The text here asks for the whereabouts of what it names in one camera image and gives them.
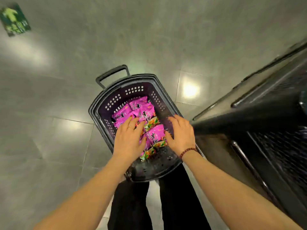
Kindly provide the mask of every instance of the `person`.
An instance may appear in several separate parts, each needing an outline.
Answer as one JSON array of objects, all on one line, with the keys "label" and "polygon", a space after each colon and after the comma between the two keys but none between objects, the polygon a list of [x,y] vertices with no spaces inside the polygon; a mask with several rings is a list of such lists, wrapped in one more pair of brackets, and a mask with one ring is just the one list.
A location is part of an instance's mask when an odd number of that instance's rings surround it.
[{"label": "person", "polygon": [[[145,147],[139,137],[144,122],[134,126],[131,117],[117,130],[113,156],[107,165],[58,209],[35,226],[35,230],[77,230],[97,228],[113,194],[108,229],[152,229],[146,208],[148,182],[122,182],[121,177]],[[169,147],[179,156],[195,148],[190,123],[175,115],[169,117],[174,139],[165,136]],[[202,191],[230,229],[302,229],[270,201],[232,178],[198,152],[188,150],[182,156]],[[164,229],[210,229],[183,166],[159,179]]]}]

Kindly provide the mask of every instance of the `green floor sticker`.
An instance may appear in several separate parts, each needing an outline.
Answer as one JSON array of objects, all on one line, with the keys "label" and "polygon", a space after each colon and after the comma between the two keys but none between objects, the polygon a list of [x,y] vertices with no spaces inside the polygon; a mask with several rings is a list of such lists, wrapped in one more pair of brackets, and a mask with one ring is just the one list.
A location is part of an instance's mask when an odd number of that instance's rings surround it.
[{"label": "green floor sticker", "polygon": [[25,15],[17,3],[1,9],[0,19],[10,37],[31,30]]}]

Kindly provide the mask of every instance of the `black shopping basket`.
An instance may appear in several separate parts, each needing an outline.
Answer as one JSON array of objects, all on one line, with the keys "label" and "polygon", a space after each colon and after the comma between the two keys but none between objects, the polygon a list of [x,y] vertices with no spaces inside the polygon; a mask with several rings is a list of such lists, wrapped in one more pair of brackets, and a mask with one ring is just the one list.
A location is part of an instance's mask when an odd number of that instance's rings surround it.
[{"label": "black shopping basket", "polygon": [[[107,88],[101,81],[114,73],[126,70],[127,77],[117,80]],[[89,114],[94,120],[101,135],[111,152],[114,149],[116,128],[111,116],[126,102],[135,97],[148,96],[154,105],[156,114],[164,128],[173,135],[173,127],[167,119],[174,114],[180,115],[179,110],[166,93],[165,89],[154,74],[136,74],[131,76],[126,65],[118,66],[96,78],[96,82],[104,89],[89,108]],[[157,154],[142,162],[137,159],[127,170],[127,180],[133,182],[148,182],[161,178],[173,171],[181,160],[169,146],[159,148]]]}]

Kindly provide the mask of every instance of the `beaded bracelet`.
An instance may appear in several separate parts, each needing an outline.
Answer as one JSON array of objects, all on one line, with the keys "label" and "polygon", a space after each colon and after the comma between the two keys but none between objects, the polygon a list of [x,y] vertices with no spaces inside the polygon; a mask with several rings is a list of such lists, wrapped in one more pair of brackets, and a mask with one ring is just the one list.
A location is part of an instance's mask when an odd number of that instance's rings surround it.
[{"label": "beaded bracelet", "polygon": [[194,151],[197,152],[197,149],[196,149],[196,148],[187,148],[186,150],[184,150],[184,151],[182,152],[182,154],[179,156],[179,158],[182,160],[182,156],[183,156],[187,151],[190,151],[190,150],[194,150]]}]

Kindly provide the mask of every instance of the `leg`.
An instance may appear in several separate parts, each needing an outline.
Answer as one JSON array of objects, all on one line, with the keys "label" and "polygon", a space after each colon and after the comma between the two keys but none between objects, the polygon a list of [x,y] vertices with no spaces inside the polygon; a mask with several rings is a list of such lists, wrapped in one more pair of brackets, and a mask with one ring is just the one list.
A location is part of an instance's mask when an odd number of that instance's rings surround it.
[{"label": "leg", "polygon": [[211,229],[183,165],[159,179],[164,230]]},{"label": "leg", "polygon": [[152,230],[146,207],[149,182],[121,182],[114,193],[109,230]]}]

